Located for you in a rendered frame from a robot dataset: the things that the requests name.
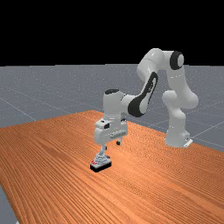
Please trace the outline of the grey toggle switch black base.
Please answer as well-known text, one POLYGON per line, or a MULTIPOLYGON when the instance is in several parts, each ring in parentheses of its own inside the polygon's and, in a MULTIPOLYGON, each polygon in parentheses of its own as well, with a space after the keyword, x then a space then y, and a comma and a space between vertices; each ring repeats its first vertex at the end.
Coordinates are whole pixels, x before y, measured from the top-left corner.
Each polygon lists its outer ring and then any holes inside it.
POLYGON ((106 146, 102 146, 100 152, 96 154, 95 158, 90 162, 90 169, 94 172, 102 171, 112 165, 110 156, 105 154, 106 146))

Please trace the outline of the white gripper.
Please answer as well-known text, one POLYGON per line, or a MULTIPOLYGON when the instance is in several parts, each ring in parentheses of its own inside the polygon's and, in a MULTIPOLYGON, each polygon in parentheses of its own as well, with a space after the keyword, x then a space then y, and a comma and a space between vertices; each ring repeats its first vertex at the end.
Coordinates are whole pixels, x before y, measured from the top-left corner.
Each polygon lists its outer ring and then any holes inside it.
POLYGON ((128 135, 128 124, 126 118, 100 119, 95 123, 94 141, 101 144, 106 150, 107 142, 117 139, 116 145, 121 145, 122 138, 128 135))

